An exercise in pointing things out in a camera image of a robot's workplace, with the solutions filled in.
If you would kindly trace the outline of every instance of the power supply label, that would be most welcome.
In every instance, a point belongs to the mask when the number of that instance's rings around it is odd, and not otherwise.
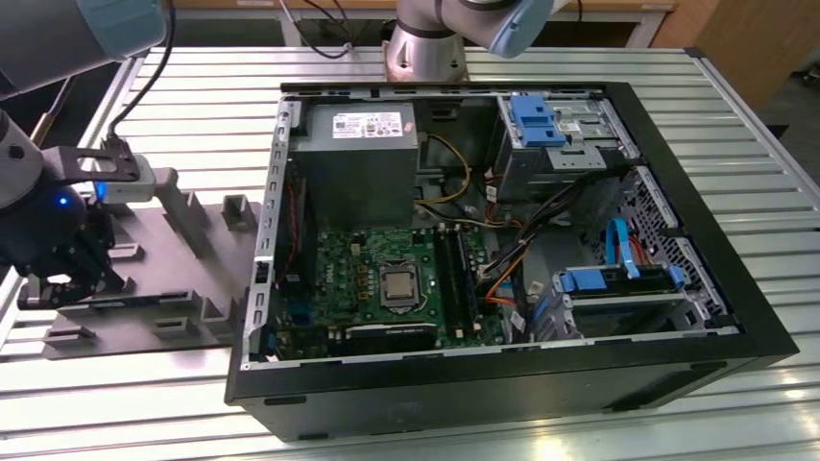
[[[403,135],[401,112],[341,113],[334,117],[334,139]]]

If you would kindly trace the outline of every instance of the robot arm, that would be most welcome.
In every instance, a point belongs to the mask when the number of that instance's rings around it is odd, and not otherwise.
[[[0,101],[122,61],[166,36],[159,0],[5,0],[0,7]],[[102,159],[111,171],[86,171]],[[34,276],[18,306],[58,308],[125,281],[113,269],[113,222],[78,182],[134,182],[142,168],[127,143],[45,151],[0,110],[0,263]],[[51,283],[53,276],[70,281]]]
[[[570,0],[557,0],[557,8]],[[0,101],[111,61],[123,60],[166,35],[161,0],[3,0]],[[402,0],[389,50],[395,79],[454,81],[467,71],[462,36],[513,58],[535,40],[553,0]],[[79,161],[103,158],[111,172],[83,171]],[[26,287],[21,308],[58,308],[122,278],[111,267],[111,220],[99,197],[82,196],[78,182],[134,182],[143,167],[127,143],[111,137],[103,149],[41,151],[0,111],[0,263],[39,280]],[[49,283],[57,275],[66,283]]]
[[[393,80],[450,82],[465,78],[462,36],[503,58],[533,45],[547,18],[570,0],[402,0],[387,51]]]

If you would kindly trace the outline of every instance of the gray 3d-printed holder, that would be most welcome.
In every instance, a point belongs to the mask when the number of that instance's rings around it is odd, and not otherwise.
[[[202,206],[178,189],[178,172],[155,170],[162,208],[113,206],[121,293],[58,309],[43,356],[77,358],[231,345],[247,296],[261,205],[227,196]]]

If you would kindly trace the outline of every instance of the cpu socket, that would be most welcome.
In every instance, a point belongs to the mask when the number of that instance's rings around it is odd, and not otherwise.
[[[419,306],[419,277],[415,262],[389,261],[379,267],[382,307],[407,314]]]

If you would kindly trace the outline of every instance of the metal slatted table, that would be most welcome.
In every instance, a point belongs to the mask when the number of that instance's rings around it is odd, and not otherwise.
[[[126,63],[83,144],[159,62]],[[0,285],[0,457],[183,459],[818,459],[820,193],[707,60],[679,50],[530,51],[469,57],[477,81],[630,82],[730,234],[802,353],[653,411],[286,445],[222,402],[229,350],[49,362],[53,312],[17,312]],[[381,50],[326,61],[302,48],[189,48],[121,133],[181,187],[214,204],[263,196],[279,84],[379,81]]]

